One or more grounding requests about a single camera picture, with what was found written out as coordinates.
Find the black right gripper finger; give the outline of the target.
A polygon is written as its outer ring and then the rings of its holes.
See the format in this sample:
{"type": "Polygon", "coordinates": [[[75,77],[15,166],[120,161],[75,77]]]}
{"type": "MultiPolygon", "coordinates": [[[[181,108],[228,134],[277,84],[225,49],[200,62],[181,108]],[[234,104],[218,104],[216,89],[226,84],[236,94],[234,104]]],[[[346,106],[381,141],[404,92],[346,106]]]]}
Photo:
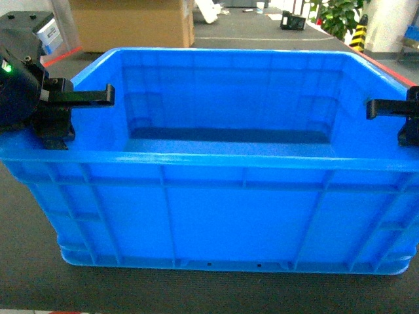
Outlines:
{"type": "Polygon", "coordinates": [[[397,140],[402,147],[419,145],[418,117],[406,118],[405,124],[397,134],[397,140]]]}
{"type": "Polygon", "coordinates": [[[373,99],[367,102],[366,118],[373,120],[378,116],[418,117],[417,101],[373,99]]]}

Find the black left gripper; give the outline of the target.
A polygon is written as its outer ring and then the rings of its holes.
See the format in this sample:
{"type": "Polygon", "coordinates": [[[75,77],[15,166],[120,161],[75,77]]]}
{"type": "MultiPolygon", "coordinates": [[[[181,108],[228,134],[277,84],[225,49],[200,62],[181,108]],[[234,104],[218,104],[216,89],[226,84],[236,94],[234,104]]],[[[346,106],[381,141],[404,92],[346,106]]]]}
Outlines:
{"type": "Polygon", "coordinates": [[[31,125],[48,150],[75,140],[70,107],[112,107],[115,87],[75,92],[66,78],[51,78],[34,55],[1,56],[1,131],[31,125]]]}

